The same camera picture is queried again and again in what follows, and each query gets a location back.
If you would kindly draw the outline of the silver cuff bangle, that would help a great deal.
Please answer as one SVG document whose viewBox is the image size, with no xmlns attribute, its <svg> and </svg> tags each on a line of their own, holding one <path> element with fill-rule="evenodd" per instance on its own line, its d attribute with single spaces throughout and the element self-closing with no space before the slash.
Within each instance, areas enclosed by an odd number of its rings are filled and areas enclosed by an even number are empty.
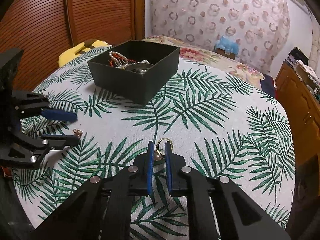
<svg viewBox="0 0 320 240">
<path fill-rule="evenodd" d="M 129 64 L 125 70 L 138 73 L 138 74 L 145 74 L 153 65 L 150 63 L 133 63 Z"/>
</svg>

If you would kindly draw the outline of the yellow plush toy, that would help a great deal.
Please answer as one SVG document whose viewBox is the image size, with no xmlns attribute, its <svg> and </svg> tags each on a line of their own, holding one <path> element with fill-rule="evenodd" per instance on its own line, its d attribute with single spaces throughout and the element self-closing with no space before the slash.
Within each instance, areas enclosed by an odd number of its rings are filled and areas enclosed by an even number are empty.
<svg viewBox="0 0 320 240">
<path fill-rule="evenodd" d="M 81 42 L 73 48 L 67 49 L 59 56 L 59 67 L 63 67 L 65 64 L 71 62 L 73 59 L 76 59 L 77 57 L 80 57 L 82 54 L 99 47 L 110 47 L 110 45 L 105 41 L 100 41 L 96 39 L 89 39 L 84 42 Z"/>
</svg>

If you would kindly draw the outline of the green leaf print tablecloth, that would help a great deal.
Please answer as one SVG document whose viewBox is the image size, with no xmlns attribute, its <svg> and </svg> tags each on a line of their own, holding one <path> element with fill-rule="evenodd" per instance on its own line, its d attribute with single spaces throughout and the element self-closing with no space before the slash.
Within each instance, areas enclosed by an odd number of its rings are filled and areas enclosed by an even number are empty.
<svg viewBox="0 0 320 240">
<path fill-rule="evenodd" d="M 104 51 L 82 55 L 35 88 L 78 120 L 26 118 L 26 135 L 68 135 L 73 129 L 83 134 L 78 146 L 50 152 L 39 169 L 14 171 L 18 199 L 33 226 L 89 177 L 114 176 L 149 141 L 164 152 L 168 140 L 188 166 L 208 177 L 228 176 L 279 226 L 287 226 L 295 153 L 287 114 L 274 97 L 217 68 L 180 59 L 177 73 L 139 106 L 94 84 L 87 63 Z"/>
</svg>

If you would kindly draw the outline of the brown wooden wardrobe door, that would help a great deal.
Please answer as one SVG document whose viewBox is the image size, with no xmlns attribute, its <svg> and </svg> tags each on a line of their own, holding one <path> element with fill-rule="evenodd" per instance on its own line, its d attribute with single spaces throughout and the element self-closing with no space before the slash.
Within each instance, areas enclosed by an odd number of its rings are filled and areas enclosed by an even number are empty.
<svg viewBox="0 0 320 240">
<path fill-rule="evenodd" d="M 89 39 L 143 39 L 144 12 L 145 0 L 1 0 L 1 51 L 24 51 L 13 87 L 33 90 L 60 54 Z"/>
</svg>

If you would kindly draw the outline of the wooden sideboard cabinet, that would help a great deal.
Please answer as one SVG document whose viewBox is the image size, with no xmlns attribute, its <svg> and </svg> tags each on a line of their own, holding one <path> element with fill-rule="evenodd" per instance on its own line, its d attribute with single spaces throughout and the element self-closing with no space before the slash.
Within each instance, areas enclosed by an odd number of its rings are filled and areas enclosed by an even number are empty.
<svg viewBox="0 0 320 240">
<path fill-rule="evenodd" d="M 276 88 L 289 120 L 296 166 L 301 166 L 319 153 L 319 103 L 286 62 L 276 77 Z"/>
</svg>

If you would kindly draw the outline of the floral bedspread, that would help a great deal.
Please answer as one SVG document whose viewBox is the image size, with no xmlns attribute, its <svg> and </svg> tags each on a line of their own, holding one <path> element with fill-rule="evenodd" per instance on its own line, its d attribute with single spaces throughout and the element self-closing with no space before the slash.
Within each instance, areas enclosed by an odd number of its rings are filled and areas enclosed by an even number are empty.
<svg viewBox="0 0 320 240">
<path fill-rule="evenodd" d="M 260 81 L 264 79 L 263 74 L 243 63 L 229 59 L 213 51 L 187 44 L 173 37 L 156 35 L 144 38 L 143 41 L 180 47 L 180 56 L 182 58 L 220 69 L 223 72 L 236 76 L 250 85 L 261 89 Z"/>
</svg>

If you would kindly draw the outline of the blue plastic bag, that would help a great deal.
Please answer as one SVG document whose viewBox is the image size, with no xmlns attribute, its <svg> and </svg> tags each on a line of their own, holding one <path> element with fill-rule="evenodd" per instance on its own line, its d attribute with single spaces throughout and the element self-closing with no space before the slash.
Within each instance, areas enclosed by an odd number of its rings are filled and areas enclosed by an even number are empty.
<svg viewBox="0 0 320 240">
<path fill-rule="evenodd" d="M 225 54 L 234 54 L 235 56 L 238 55 L 240 47 L 236 42 L 228 39 L 227 37 L 221 36 L 220 39 L 216 42 L 215 50 L 221 49 L 225 51 Z"/>
</svg>

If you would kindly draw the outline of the pile of papers and clothes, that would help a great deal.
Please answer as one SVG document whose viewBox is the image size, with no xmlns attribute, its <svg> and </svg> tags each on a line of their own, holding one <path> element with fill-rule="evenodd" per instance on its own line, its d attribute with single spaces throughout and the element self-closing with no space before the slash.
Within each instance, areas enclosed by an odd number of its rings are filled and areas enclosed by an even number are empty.
<svg viewBox="0 0 320 240">
<path fill-rule="evenodd" d="M 298 48 L 293 47 L 285 62 L 296 72 L 301 81 L 305 83 L 310 92 L 319 101 L 319 77 L 308 66 L 309 59 Z"/>
</svg>

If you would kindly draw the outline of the patterned lace curtain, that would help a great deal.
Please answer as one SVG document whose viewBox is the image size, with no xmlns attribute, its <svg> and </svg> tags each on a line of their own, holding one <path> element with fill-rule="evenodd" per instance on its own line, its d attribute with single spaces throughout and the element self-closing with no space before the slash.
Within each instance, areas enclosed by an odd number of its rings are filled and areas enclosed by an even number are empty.
<svg viewBox="0 0 320 240">
<path fill-rule="evenodd" d="M 286 0 L 151 0 L 151 19 L 154 34 L 207 50 L 227 38 L 241 63 L 265 74 L 290 31 Z"/>
</svg>

